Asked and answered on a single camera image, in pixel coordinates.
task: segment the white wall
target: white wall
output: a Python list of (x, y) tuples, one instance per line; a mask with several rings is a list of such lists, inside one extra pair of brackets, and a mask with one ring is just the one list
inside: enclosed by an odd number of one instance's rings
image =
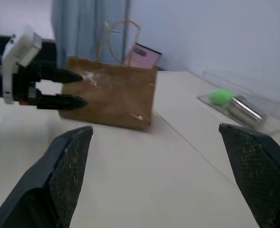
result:
[(43, 38), (52, 39), (51, 3), (52, 0), (0, 0), (0, 34), (10, 36), (27, 23)]
[(165, 69), (280, 81), (280, 0), (131, 0), (130, 19), (142, 26), (139, 42), (163, 52)]

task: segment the bag handle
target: bag handle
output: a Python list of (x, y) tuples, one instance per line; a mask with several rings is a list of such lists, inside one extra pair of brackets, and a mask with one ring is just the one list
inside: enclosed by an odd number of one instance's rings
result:
[[(124, 23), (131, 23), (131, 24), (133, 24), (138, 29), (138, 32), (137, 32), (137, 34), (135, 36), (135, 41), (134, 41), (133, 47), (138, 42), (139, 36), (140, 36), (140, 32), (141, 32), (141, 26), (139, 26), (138, 24), (136, 24), (132, 20), (121, 20), (121, 21), (116, 22), (113, 26), (110, 26), (107, 21), (104, 21), (104, 26), (106, 27), (106, 42), (101, 42), (101, 44), (98, 47), (98, 50), (97, 50), (97, 60), (98, 61), (99, 61), (99, 59), (100, 59), (100, 57), (101, 57), (101, 55), (102, 55), (102, 53), (104, 51), (104, 48), (105, 48), (106, 44), (108, 44), (109, 45), (109, 51), (110, 51), (112, 57), (115, 58), (115, 60), (118, 63), (120, 63), (122, 65), (125, 65), (124, 62), (122, 62), (119, 59), (119, 57), (115, 54), (115, 52), (113, 51), (113, 48), (112, 48), (112, 45), (111, 45), (111, 42), (110, 42), (110, 32), (112, 30), (114, 30), (119, 24), (124, 24)], [(129, 58), (128, 65), (130, 65), (131, 58), (132, 58), (132, 55)]]

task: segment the white table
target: white table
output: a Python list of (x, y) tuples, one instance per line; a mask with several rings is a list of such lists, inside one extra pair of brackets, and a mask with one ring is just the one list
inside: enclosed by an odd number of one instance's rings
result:
[[(197, 101), (199, 81), (160, 72), (153, 124), (145, 132), (94, 124), (71, 228), (258, 227), (218, 133), (220, 122), (233, 121)], [(0, 205), (56, 136), (86, 124), (0, 99)]]

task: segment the green ball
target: green ball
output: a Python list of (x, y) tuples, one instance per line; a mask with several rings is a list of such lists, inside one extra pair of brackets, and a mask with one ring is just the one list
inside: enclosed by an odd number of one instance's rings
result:
[(213, 105), (226, 106), (236, 94), (227, 89), (217, 89), (208, 96), (209, 101)]

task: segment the paper bag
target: paper bag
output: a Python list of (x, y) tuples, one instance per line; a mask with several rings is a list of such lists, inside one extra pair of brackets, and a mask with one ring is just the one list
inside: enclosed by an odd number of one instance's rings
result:
[(62, 93), (80, 96), (88, 105), (60, 111), (62, 117), (127, 128), (150, 126), (156, 69), (112, 66), (77, 57), (68, 60), (67, 69), (84, 80), (64, 84)]

